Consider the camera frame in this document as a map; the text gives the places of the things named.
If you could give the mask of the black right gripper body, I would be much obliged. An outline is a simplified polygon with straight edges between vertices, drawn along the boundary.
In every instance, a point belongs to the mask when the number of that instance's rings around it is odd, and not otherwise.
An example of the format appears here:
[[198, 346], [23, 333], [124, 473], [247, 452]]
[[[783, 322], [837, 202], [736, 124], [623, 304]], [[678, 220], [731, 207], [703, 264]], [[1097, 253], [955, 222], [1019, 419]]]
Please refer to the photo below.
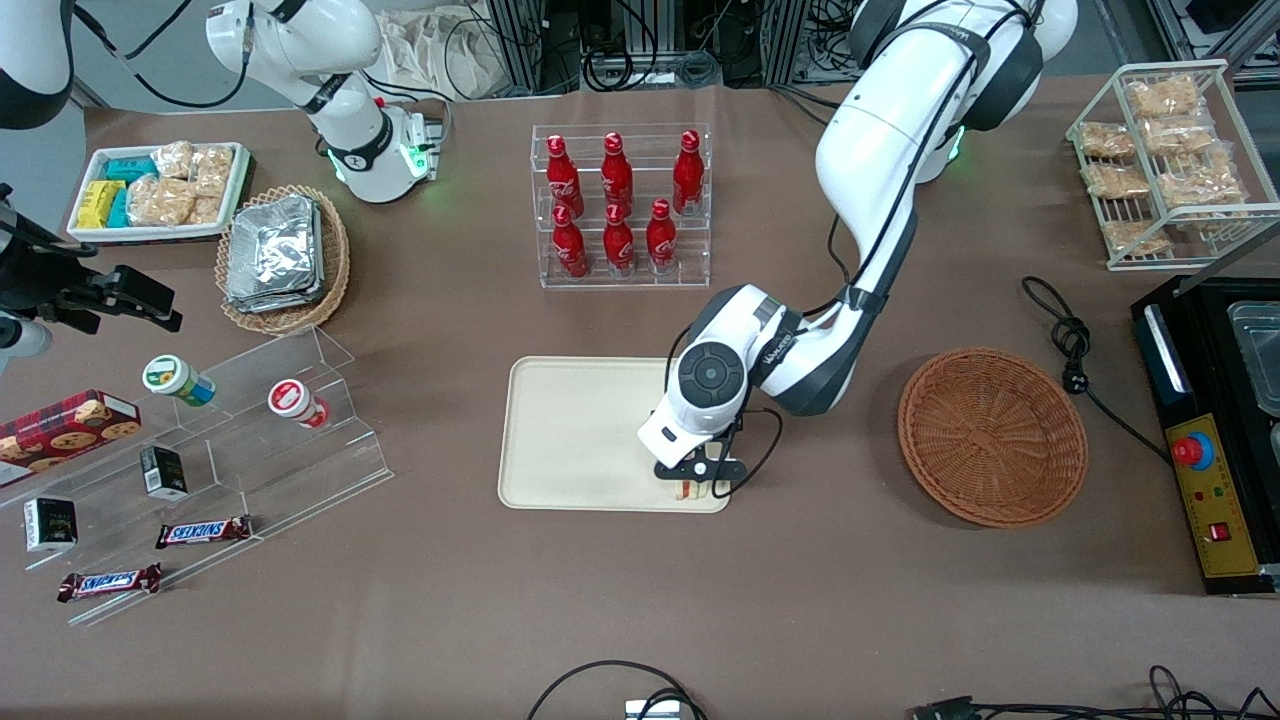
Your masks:
[[100, 272], [83, 266], [77, 258], [55, 252], [8, 250], [1, 260], [1, 307], [24, 319], [65, 324], [84, 334], [96, 334], [100, 318], [95, 307], [105, 296], [93, 281]]

